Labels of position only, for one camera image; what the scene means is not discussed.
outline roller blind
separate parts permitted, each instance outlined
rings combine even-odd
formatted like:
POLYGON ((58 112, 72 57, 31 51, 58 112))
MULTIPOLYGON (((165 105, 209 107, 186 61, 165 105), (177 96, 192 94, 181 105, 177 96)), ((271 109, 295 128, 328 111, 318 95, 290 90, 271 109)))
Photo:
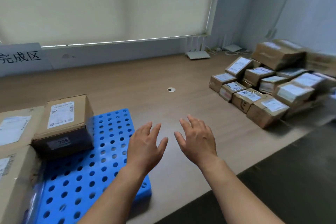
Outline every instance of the roller blind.
POLYGON ((41 46, 199 35, 212 0, 0 0, 0 41, 41 46))

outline forearm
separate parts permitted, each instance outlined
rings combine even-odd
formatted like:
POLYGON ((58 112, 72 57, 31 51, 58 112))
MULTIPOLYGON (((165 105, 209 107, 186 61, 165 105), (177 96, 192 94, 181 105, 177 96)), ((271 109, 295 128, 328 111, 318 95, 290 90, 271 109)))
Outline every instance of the forearm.
POLYGON ((79 224, 122 224, 137 194, 144 174, 130 166, 123 167, 105 192, 87 211, 79 224))
POLYGON ((231 171, 216 158, 201 171, 214 192, 228 224, 283 223, 231 171))

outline wooden desk surface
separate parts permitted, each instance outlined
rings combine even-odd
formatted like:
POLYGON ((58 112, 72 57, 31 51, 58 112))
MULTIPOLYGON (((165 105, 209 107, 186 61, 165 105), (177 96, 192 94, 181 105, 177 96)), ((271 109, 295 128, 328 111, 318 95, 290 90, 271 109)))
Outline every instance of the wooden desk surface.
POLYGON ((179 118, 190 113, 210 125, 218 155, 237 174, 334 117, 320 108, 287 125, 260 129, 208 88, 210 76, 224 72, 235 59, 218 54, 191 61, 174 55, 0 78, 0 112, 87 94, 95 115, 129 108, 135 128, 151 120, 161 122, 158 143, 165 136, 169 142, 162 161, 149 174, 149 208, 128 221, 151 224, 210 190, 175 140, 174 131, 183 132, 179 118), (168 87, 176 92, 168 92, 168 87))

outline dark floor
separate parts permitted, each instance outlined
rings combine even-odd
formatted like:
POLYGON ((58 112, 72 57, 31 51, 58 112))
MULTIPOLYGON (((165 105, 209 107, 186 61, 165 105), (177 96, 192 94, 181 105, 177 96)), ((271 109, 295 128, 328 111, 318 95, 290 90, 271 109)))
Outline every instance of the dark floor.
MULTIPOLYGON (((285 223, 336 223, 336 123, 297 140, 238 175, 285 223)), ((157 224, 225 223, 210 191, 157 224)))

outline blue plastic pallet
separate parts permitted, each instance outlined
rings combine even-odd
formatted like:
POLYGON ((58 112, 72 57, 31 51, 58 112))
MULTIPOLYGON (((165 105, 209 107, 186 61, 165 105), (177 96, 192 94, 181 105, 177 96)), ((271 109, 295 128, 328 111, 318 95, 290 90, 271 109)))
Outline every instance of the blue plastic pallet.
MULTIPOLYGON (((37 224, 76 223, 126 165, 134 127, 128 109, 94 117, 94 149, 47 163, 37 224)), ((152 194, 145 177, 135 201, 152 194)))

